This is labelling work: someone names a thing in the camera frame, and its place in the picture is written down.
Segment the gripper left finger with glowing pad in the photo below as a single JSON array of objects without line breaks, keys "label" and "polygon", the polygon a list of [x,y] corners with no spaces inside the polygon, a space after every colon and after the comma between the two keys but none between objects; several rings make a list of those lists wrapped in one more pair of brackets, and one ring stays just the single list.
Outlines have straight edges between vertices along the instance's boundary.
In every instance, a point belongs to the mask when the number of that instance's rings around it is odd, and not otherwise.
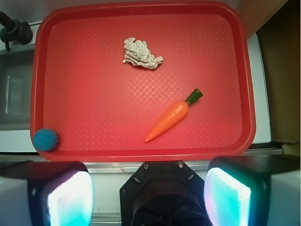
[{"label": "gripper left finger with glowing pad", "polygon": [[94,182],[79,161],[0,164],[2,226],[88,226]]}]

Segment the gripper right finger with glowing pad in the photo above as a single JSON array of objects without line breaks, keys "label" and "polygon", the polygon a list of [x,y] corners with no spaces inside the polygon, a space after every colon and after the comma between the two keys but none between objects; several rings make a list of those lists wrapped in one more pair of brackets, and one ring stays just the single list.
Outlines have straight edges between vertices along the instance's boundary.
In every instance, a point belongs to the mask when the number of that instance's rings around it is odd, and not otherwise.
[{"label": "gripper right finger with glowing pad", "polygon": [[214,226],[299,226],[301,161],[295,155],[219,156],[204,202]]}]

